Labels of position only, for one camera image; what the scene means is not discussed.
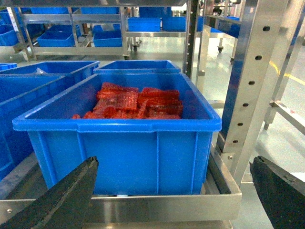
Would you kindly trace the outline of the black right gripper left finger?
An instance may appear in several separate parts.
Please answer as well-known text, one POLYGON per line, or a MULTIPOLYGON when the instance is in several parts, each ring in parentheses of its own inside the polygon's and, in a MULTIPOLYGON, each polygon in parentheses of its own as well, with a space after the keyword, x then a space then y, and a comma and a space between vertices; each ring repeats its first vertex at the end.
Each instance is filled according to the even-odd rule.
POLYGON ((95 187, 99 162, 92 156, 22 211, 2 229, 81 229, 95 187))

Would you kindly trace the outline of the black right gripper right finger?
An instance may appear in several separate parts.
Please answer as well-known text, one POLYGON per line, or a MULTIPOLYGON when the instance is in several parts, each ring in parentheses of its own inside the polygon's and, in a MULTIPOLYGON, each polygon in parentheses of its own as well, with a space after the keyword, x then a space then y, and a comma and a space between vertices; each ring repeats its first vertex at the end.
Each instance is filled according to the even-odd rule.
POLYGON ((262 156, 250 163, 260 202, 275 229, 305 227, 305 183, 262 156))

